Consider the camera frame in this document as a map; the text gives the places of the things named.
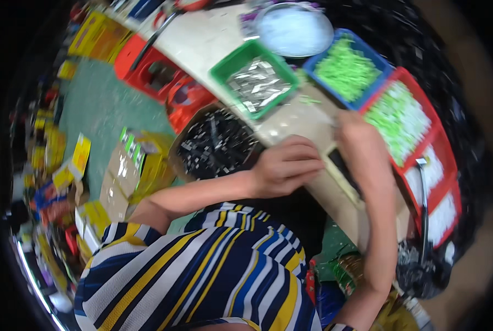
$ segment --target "packaging box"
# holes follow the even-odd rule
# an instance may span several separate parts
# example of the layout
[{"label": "packaging box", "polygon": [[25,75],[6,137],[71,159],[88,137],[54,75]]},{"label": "packaging box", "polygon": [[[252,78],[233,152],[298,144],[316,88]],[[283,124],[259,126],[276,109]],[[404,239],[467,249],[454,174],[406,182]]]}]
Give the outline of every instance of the packaging box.
[{"label": "packaging box", "polygon": [[119,51],[132,35],[123,25],[94,11],[81,25],[68,48],[68,54],[114,63]]}]

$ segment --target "striped shirt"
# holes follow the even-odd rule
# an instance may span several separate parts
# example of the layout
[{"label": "striped shirt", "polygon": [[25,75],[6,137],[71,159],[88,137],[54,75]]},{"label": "striped shirt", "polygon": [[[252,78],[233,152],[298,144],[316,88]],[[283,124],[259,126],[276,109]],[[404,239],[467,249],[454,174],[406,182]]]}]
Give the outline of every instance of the striped shirt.
[{"label": "striped shirt", "polygon": [[[195,215],[179,234],[113,223],[88,262],[74,311],[83,330],[322,330],[307,295],[305,251],[263,211],[232,203]],[[328,330],[352,330],[331,325]]]}]

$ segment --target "metal parts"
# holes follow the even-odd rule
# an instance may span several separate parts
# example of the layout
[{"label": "metal parts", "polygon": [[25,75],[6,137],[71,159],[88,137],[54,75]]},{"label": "metal parts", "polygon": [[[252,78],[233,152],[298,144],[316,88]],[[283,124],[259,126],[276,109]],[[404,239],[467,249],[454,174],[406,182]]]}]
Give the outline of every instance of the metal parts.
[{"label": "metal parts", "polygon": [[261,149],[248,126],[219,109],[189,128],[177,154],[186,174],[204,180],[249,169]]},{"label": "metal parts", "polygon": [[232,75],[227,83],[236,91],[250,113],[262,110],[269,102],[290,89],[290,84],[276,75],[272,65],[259,57]]}]

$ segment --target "yellow box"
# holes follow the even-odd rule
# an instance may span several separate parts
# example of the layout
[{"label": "yellow box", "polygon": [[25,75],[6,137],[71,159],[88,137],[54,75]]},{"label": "yellow box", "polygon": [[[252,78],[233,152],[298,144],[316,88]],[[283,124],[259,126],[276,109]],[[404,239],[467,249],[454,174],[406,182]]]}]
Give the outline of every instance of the yellow box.
[{"label": "yellow box", "polygon": [[91,141],[83,134],[79,134],[74,154],[72,155],[70,171],[75,178],[81,180],[84,175],[84,169],[87,166],[88,156],[90,155]]},{"label": "yellow box", "polygon": [[172,136],[124,128],[120,142],[139,174],[134,193],[127,195],[130,203],[140,202],[144,197],[171,185],[175,179],[174,171],[168,165]]},{"label": "yellow box", "polygon": [[119,51],[132,35],[123,25],[94,11],[82,24],[68,54],[114,63]]},{"label": "yellow box", "polygon": [[86,202],[83,206],[88,225],[94,230],[96,237],[101,240],[105,229],[111,225],[111,219],[99,200]]},{"label": "yellow box", "polygon": [[67,81],[71,81],[74,75],[76,74],[77,68],[78,68],[77,63],[66,60],[59,67],[59,70],[57,71],[57,77],[60,79],[66,79]]}]

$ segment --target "red plastic stool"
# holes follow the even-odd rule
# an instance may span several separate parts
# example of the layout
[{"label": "red plastic stool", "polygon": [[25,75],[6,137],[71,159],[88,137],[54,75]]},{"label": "red plastic stool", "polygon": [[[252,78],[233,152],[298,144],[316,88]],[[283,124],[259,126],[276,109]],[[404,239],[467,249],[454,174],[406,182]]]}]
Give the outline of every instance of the red plastic stool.
[{"label": "red plastic stool", "polygon": [[169,90],[165,103],[173,131],[178,135],[199,109],[214,102],[217,102],[217,98],[195,82],[193,77],[185,76],[180,79]]},{"label": "red plastic stool", "polygon": [[131,70],[145,43],[139,36],[132,36],[116,57],[114,72],[129,86],[163,104],[169,90],[186,74],[154,47]]}]

